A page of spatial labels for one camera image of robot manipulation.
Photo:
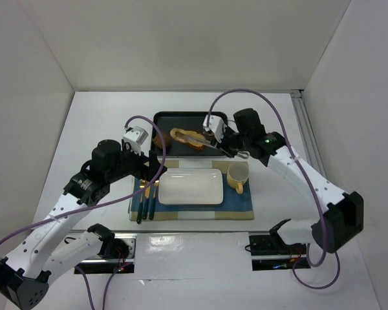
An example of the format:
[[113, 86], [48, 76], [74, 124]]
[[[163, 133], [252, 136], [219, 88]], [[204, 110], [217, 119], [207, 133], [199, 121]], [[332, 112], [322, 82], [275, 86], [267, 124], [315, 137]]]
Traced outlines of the brown chocolate croissant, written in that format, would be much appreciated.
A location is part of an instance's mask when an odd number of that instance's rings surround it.
[[168, 148], [171, 146], [171, 138], [169, 137], [168, 134], [162, 133], [163, 139], [160, 138], [160, 136], [157, 134], [153, 139], [152, 142], [155, 147], [163, 149]]

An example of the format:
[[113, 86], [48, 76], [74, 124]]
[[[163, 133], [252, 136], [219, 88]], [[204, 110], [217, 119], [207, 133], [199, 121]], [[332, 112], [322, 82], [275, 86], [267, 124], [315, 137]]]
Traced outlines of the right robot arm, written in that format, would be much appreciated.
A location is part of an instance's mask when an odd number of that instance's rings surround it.
[[246, 151], [288, 181], [314, 204], [319, 220], [310, 224], [309, 243], [335, 253], [363, 230], [364, 199], [335, 186], [310, 166], [278, 132], [267, 132], [257, 111], [246, 108], [233, 115], [237, 132], [226, 128], [222, 145], [235, 154]]

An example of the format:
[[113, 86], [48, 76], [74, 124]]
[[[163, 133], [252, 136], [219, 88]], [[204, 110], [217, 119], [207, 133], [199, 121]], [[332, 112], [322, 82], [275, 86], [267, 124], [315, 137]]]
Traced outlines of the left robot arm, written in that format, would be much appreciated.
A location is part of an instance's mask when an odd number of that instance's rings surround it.
[[166, 171], [164, 164], [154, 152], [136, 152], [125, 142], [99, 142], [46, 218], [28, 226], [31, 233], [0, 258], [0, 293], [19, 309], [33, 309], [50, 285], [82, 260], [112, 258], [121, 241], [99, 223], [71, 243], [61, 243], [82, 218], [100, 206], [112, 183], [127, 176], [153, 183]]

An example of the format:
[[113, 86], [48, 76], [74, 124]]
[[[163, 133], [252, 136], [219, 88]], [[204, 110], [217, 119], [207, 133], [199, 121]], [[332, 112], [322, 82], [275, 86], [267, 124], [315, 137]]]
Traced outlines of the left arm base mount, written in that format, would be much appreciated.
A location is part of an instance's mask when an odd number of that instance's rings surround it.
[[136, 235], [118, 233], [108, 254], [97, 254], [78, 266], [85, 274], [131, 274], [135, 271]]

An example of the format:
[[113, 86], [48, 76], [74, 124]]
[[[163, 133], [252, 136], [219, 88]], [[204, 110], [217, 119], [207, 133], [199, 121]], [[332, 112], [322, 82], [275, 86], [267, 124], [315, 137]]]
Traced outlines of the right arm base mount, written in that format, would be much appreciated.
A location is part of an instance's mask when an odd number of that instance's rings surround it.
[[244, 246], [252, 260], [253, 271], [274, 271], [292, 269], [295, 262], [298, 269], [310, 269], [306, 262], [307, 247], [301, 243], [294, 245], [280, 244], [269, 234], [251, 234], [249, 243]]

